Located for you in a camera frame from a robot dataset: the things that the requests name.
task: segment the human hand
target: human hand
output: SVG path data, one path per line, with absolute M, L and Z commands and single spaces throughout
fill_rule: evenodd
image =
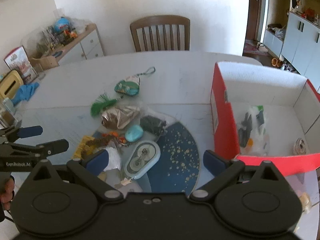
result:
M 5 193 L 0 194 L 0 201 L 3 204 L 4 210 L 10 210 L 10 201 L 13 197 L 14 181 L 10 178 L 4 185 Z

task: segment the white cabinet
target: white cabinet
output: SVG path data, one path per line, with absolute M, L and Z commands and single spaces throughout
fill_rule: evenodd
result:
M 93 59 L 103 56 L 104 54 L 97 30 L 93 30 L 59 61 L 59 65 L 66 65 L 81 60 Z
M 86 55 L 88 55 L 98 44 L 100 44 L 100 41 L 96 30 L 91 32 L 81 41 L 83 51 Z
M 277 57 L 280 57 L 283 42 L 268 30 L 265 31 L 263 44 L 266 45 Z
M 78 43 L 74 46 L 61 60 L 59 60 L 59 65 L 66 65 L 73 62 L 79 62 L 86 60 L 85 54 L 82 50 L 81 44 Z
M 292 65 L 301 75 L 304 75 L 313 52 L 316 49 L 316 41 L 319 29 L 313 24 L 302 20 L 299 44 L 294 55 Z
M 307 77 L 316 90 L 320 88 L 320 33 L 318 33 L 316 41 L 316 49 L 311 57 L 311 61 L 307 68 L 306 73 L 304 74 Z
M 293 62 L 294 54 L 296 53 L 299 39 L 301 35 L 303 19 L 293 13 L 289 14 L 287 31 L 284 39 L 284 44 L 281 54 L 290 62 Z

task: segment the red cardboard box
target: red cardboard box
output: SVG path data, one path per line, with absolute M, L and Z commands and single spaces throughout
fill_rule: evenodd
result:
M 286 71 L 234 62 L 214 68 L 211 109 L 215 152 L 247 165 L 272 161 L 284 176 L 320 166 L 320 95 L 306 77 Z M 240 154 L 236 120 L 253 105 L 263 105 L 270 138 L 267 156 Z M 306 155 L 293 156 L 298 138 L 307 144 Z

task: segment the blue glove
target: blue glove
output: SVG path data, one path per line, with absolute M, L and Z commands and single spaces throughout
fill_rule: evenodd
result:
M 21 87 L 19 87 L 16 95 L 11 100 L 13 105 L 16 106 L 20 101 L 29 101 L 39 86 L 39 83 L 36 82 L 28 85 L 22 85 Z

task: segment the dark doorway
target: dark doorway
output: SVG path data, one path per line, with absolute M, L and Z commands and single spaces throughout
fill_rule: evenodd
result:
M 261 2 L 260 0 L 249 0 L 249 13 L 247 22 L 247 32 L 245 35 L 246 40 L 256 40 L 256 31 L 259 18 Z

